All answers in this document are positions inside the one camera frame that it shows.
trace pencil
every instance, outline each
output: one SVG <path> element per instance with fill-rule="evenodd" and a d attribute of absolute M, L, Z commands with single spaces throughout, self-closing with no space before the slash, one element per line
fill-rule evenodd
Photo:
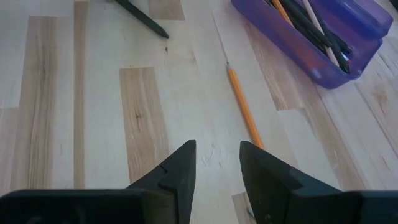
<path fill-rule="evenodd" d="M 325 32 L 325 35 L 327 38 L 329 38 L 330 42 L 331 42 L 331 50 L 333 51 L 333 53 L 336 56 L 337 62 L 340 66 L 340 68 L 349 74 L 349 66 L 347 61 L 345 60 L 343 53 L 341 53 L 341 49 L 340 46 L 337 44 L 336 39 L 331 35 L 330 30 L 327 28 L 326 24 L 323 22 L 322 17 L 319 15 L 319 13 L 313 9 L 313 12 L 315 14 L 315 16 L 318 18 L 318 22 L 321 25 L 323 31 Z"/>
<path fill-rule="evenodd" d="M 284 7 L 281 5 L 279 0 L 272 0 L 272 2 L 274 3 L 274 6 L 278 9 L 279 13 L 282 15 L 282 17 L 286 20 L 286 22 L 288 24 L 290 24 L 291 26 L 293 26 L 292 21 L 290 21 Z"/>
<path fill-rule="evenodd" d="M 308 30 L 310 30 L 311 33 L 314 36 L 316 36 L 319 40 L 321 40 L 325 46 L 327 47 L 331 46 L 331 43 L 326 38 L 326 36 L 322 32 L 320 32 L 315 27 L 315 25 L 307 17 L 305 17 L 305 15 L 298 8 L 296 8 L 296 6 L 292 4 L 292 1 L 282 0 L 282 4 L 290 12 L 292 17 L 295 17 L 298 22 L 300 22 L 303 26 L 305 26 Z"/>
<path fill-rule="evenodd" d="M 292 4 L 298 9 L 300 10 L 300 12 L 305 16 L 305 17 L 309 17 L 308 12 L 299 4 L 297 3 L 297 1 L 291 1 Z M 339 36 L 337 36 L 335 33 L 333 33 L 332 31 L 330 31 L 331 36 L 336 40 L 337 44 L 339 45 L 340 49 L 342 52 L 346 53 L 346 54 L 350 54 L 352 52 L 352 50 L 349 48 L 349 46 L 347 45 L 347 43 L 345 41 L 343 41 Z"/>
<path fill-rule="evenodd" d="M 322 34 L 325 34 L 324 31 L 323 31 L 323 29 L 322 29 L 322 27 L 321 27 L 321 25 L 319 24 L 319 21 L 318 21 L 317 17 L 315 16 L 315 14 L 314 14 L 314 12 L 313 12 L 313 9 L 312 9 L 312 6 L 311 6 L 310 2 L 309 2 L 308 0 L 303 0 L 303 3 L 304 3 L 304 6 L 305 6 L 305 8 L 306 8 L 306 10 L 307 10 L 307 12 L 308 12 L 308 15 L 310 16 L 311 21 L 313 22 L 313 24 L 315 25 L 315 27 L 317 27 L 317 29 L 318 29 Z M 336 56 L 335 56 L 335 54 L 333 53 L 332 49 L 331 49 L 330 47 L 327 47 L 327 48 L 326 48 L 326 52 L 327 52 L 327 54 L 328 54 L 330 60 L 331 60 L 335 65 L 339 66 L 339 64 L 338 64 L 338 62 L 337 62 L 337 59 L 336 59 Z"/>
<path fill-rule="evenodd" d="M 251 137 L 253 143 L 257 147 L 264 149 L 264 145 L 262 144 L 259 131 L 257 130 L 253 116 L 249 109 L 249 105 L 244 97 L 242 87 L 239 84 L 238 77 L 236 76 L 235 71 L 229 66 L 228 62 L 226 64 L 226 69 L 228 71 L 229 80 L 231 81 L 236 98 L 238 99 L 239 107 L 241 108 L 244 121 L 246 122 L 246 125 L 248 127 L 250 137 Z"/>
<path fill-rule="evenodd" d="M 150 17 L 145 15 L 145 13 L 141 12 L 136 6 L 131 4 L 129 0 L 116 0 L 123 8 L 129 11 L 133 16 L 135 16 L 138 20 L 140 20 L 143 24 L 145 24 L 148 28 L 154 31 L 157 35 L 164 37 L 166 39 L 169 38 L 169 35 L 166 33 L 159 24 L 153 21 Z"/>

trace pencil case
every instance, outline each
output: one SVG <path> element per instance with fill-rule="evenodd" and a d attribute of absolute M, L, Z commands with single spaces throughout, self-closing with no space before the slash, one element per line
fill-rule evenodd
<path fill-rule="evenodd" d="M 343 39 L 351 73 L 343 72 L 264 0 L 231 0 L 233 6 L 317 84 L 327 89 L 359 78 L 382 44 L 392 17 L 373 0 L 312 0 L 327 27 Z"/>

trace orange pencil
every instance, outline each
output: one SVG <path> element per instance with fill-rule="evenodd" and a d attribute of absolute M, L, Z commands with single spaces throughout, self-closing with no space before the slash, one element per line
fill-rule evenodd
<path fill-rule="evenodd" d="M 239 84 L 238 77 L 236 76 L 235 71 L 229 66 L 229 63 L 226 64 L 226 69 L 228 71 L 229 80 L 231 81 L 235 95 L 238 99 L 239 106 L 241 107 L 243 118 L 246 122 L 246 125 L 248 126 L 250 137 L 256 146 L 264 149 L 264 145 L 262 144 L 259 131 L 257 130 L 253 116 L 249 109 L 249 105 L 244 97 L 242 87 Z"/>
<path fill-rule="evenodd" d="M 287 15 L 284 7 L 280 3 L 279 0 L 272 0 L 274 3 L 275 7 L 278 9 L 279 13 L 282 15 L 282 17 L 286 20 L 287 23 L 289 23 L 291 26 L 293 26 L 292 21 L 290 21 L 289 16 Z"/>

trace black plastic part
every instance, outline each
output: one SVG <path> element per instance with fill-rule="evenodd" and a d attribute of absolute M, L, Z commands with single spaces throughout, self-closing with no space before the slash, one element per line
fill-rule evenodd
<path fill-rule="evenodd" d="M 0 198 L 0 223 L 179 223 L 190 221 L 196 143 L 188 141 L 121 190 L 21 190 Z"/>
<path fill-rule="evenodd" d="M 342 192 L 250 142 L 240 160 L 257 224 L 398 223 L 398 192 Z"/>

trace light wood plank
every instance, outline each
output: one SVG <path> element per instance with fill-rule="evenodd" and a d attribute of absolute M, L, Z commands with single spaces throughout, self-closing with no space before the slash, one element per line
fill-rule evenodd
<path fill-rule="evenodd" d="M 235 212 L 238 216 L 239 224 L 256 224 L 254 219 L 250 201 L 246 192 L 233 195 L 232 201 L 234 202 Z"/>
<path fill-rule="evenodd" d="M 56 18 L 52 189 L 73 188 L 73 12 Z"/>
<path fill-rule="evenodd" d="M 0 196 L 11 191 L 18 108 L 0 109 Z"/>
<path fill-rule="evenodd" d="M 54 94 L 57 71 L 56 19 L 29 17 L 16 141 L 13 189 L 51 183 Z"/>
<path fill-rule="evenodd" d="M 85 52 L 87 2 L 76 2 L 74 10 L 75 92 L 73 120 L 74 187 L 85 187 Z"/>
<path fill-rule="evenodd" d="M 90 1 L 84 71 L 85 188 L 124 188 L 130 184 L 119 69 L 132 65 L 138 22 L 118 4 Z"/>
<path fill-rule="evenodd" d="M 209 13 L 202 9 L 198 10 L 198 13 Z M 226 111 L 230 107 L 213 107 L 212 99 L 215 96 L 209 91 L 210 83 L 201 70 L 203 67 L 199 68 L 197 51 L 193 47 L 197 43 L 192 42 L 190 24 L 185 21 L 159 21 L 159 23 L 170 34 L 165 46 L 167 51 L 165 47 L 159 49 L 163 51 L 156 54 L 158 61 L 155 66 L 170 153 L 188 139 L 197 140 L 197 180 L 191 223 L 238 223 L 230 189 L 240 187 L 243 183 L 239 168 L 235 168 L 238 170 L 235 175 L 239 176 L 232 177 L 229 167 L 235 161 L 239 162 L 239 157 L 234 155 L 239 152 L 241 137 L 235 136 L 235 133 L 245 133 L 246 130 L 234 128 L 227 130 L 224 127 L 219 131 L 221 129 L 217 120 L 219 114 L 228 114 Z M 214 51 L 214 53 L 223 56 L 222 52 Z M 223 72 L 218 74 L 218 77 L 227 77 L 225 68 Z M 238 106 L 234 106 L 236 111 L 233 113 L 239 114 Z M 239 186 L 232 186 L 232 181 L 237 182 L 237 180 L 240 180 Z"/>
<path fill-rule="evenodd" d="M 398 158 L 354 83 L 318 91 L 366 188 L 398 188 Z"/>
<path fill-rule="evenodd" d="M 169 155 L 155 69 L 120 70 L 130 181 L 135 182 Z"/>
<path fill-rule="evenodd" d="M 312 124 L 304 108 L 279 111 L 287 136 L 304 173 L 323 181 L 337 189 L 339 182 L 325 151 L 313 132 Z"/>
<path fill-rule="evenodd" d="M 70 16 L 73 13 L 74 0 L 28 0 L 27 10 L 30 16 Z"/>
<path fill-rule="evenodd" d="M 149 0 L 149 14 L 153 19 L 185 20 L 181 0 Z"/>
<path fill-rule="evenodd" d="M 0 108 L 19 106 L 27 21 L 24 2 L 0 2 Z"/>

